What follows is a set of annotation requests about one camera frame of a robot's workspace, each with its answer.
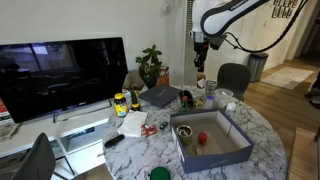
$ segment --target tv stand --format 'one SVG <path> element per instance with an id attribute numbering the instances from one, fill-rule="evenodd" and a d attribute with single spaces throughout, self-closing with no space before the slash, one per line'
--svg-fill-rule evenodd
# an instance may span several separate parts
<path id="1" fill-rule="evenodd" d="M 79 110 L 78 114 L 81 116 L 74 116 L 60 123 L 53 123 L 52 116 L 25 122 L 20 127 L 18 134 L 11 140 L 0 143 L 0 160 L 25 152 L 32 147 L 37 136 L 44 132 L 52 143 L 57 159 L 55 171 L 59 174 L 73 179 L 79 174 L 104 164 L 103 136 L 106 131 L 106 123 L 114 114 L 114 108 L 110 106 L 101 109 L 99 105 L 96 105 L 86 109 L 95 109 L 95 111 L 83 113 Z M 93 132 L 81 133 L 92 127 Z M 21 165 L 21 162 L 2 168 L 0 173 L 17 169 L 19 164 Z"/>
<path id="2" fill-rule="evenodd" d="M 71 119 L 76 119 L 76 118 L 78 118 L 79 116 L 83 116 L 83 115 L 85 115 L 85 114 L 89 114 L 89 113 L 94 113 L 94 112 L 97 112 L 97 111 L 100 111 L 100 110 L 103 110 L 103 109 L 106 109 L 106 108 L 110 108 L 111 106 L 112 106 L 112 103 L 111 103 L 111 101 L 108 99 L 107 100 L 107 105 L 102 105 L 103 107 L 100 107 L 100 108 L 98 108 L 98 109 L 94 109 L 94 110 L 86 110 L 85 112 L 82 112 L 82 113 L 77 113 L 77 115 L 73 115 L 73 116 L 71 116 L 71 117 L 65 117 L 64 119 L 60 119 L 60 118 L 58 118 L 58 116 L 59 116 L 59 112 L 57 112 L 57 113 L 54 113 L 53 114 L 53 123 L 59 123 L 59 122 L 61 122 L 61 121 L 67 121 L 67 120 L 71 120 Z"/>

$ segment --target plastic container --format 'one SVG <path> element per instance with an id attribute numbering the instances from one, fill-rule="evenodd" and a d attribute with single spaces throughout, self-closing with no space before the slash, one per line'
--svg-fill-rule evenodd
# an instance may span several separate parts
<path id="1" fill-rule="evenodd" d="M 156 167 L 149 174 L 150 180 L 171 180 L 170 171 L 165 167 Z"/>
<path id="2" fill-rule="evenodd" d="M 236 103 L 228 103 L 226 108 L 226 115 L 229 117 L 233 117 L 234 112 L 236 111 L 237 105 Z"/>
<path id="3" fill-rule="evenodd" d="M 214 91 L 214 109 L 221 109 L 225 111 L 230 99 L 233 96 L 233 92 L 229 89 L 219 88 Z"/>
<path id="4" fill-rule="evenodd" d="M 212 109 L 213 108 L 213 96 L 206 96 L 206 104 L 205 104 L 205 109 Z"/>

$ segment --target paper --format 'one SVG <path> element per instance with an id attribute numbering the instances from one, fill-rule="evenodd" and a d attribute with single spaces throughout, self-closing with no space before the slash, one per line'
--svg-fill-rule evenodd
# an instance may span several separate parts
<path id="1" fill-rule="evenodd" d="M 140 111 L 130 111 L 124 118 L 119 134 L 131 137 L 141 137 L 141 126 L 145 123 L 148 113 Z"/>

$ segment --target red container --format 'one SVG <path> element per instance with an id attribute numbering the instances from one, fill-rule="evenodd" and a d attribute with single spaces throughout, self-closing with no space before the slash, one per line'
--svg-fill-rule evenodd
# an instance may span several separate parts
<path id="1" fill-rule="evenodd" d="M 204 146 L 206 145 L 206 142 L 207 142 L 207 134 L 206 133 L 199 133 L 198 135 L 198 144 L 201 145 L 201 146 Z"/>

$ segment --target black pot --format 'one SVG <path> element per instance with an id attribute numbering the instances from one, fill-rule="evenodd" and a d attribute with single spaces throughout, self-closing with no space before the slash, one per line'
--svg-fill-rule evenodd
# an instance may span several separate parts
<path id="1" fill-rule="evenodd" d="M 148 89 L 153 88 L 157 84 L 157 76 L 155 74 L 140 74 L 140 77 Z"/>

